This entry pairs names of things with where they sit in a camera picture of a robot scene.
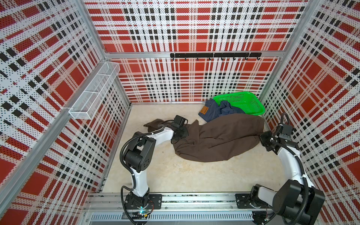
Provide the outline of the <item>brown trousers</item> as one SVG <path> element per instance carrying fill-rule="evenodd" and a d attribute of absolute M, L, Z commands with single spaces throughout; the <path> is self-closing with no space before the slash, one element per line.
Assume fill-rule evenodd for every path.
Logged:
<path fill-rule="evenodd" d="M 259 142 L 264 119 L 243 113 L 218 117 L 200 125 L 187 124 L 189 135 L 173 144 L 175 154 L 196 162 L 218 162 L 243 154 Z"/>

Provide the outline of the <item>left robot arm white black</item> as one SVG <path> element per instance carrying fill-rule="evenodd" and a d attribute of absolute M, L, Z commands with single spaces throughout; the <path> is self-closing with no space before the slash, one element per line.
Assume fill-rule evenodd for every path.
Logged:
<path fill-rule="evenodd" d="M 148 132 L 136 132 L 133 137 L 121 148 L 120 161 L 122 166 L 130 172 L 132 187 L 123 186 L 129 191 L 123 200 L 126 209 L 145 210 L 156 200 L 161 200 L 161 195 L 151 195 L 147 182 L 147 169 L 150 166 L 155 147 L 170 141 L 176 143 L 188 136 L 188 120 L 179 115 L 172 120 L 156 119 L 145 124 Z"/>

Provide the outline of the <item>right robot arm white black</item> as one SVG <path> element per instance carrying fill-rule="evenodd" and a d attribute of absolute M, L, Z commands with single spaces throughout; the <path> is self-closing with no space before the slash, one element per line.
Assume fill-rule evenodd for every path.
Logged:
<path fill-rule="evenodd" d="M 236 194 L 238 209 L 252 209 L 256 225 L 266 225 L 280 216 L 286 225 L 313 225 L 322 209 L 325 195 L 305 171 L 298 144 L 291 140 L 293 127 L 281 122 L 276 131 L 260 136 L 263 147 L 274 152 L 284 169 L 286 182 L 278 191 L 256 184 L 248 194 Z"/>

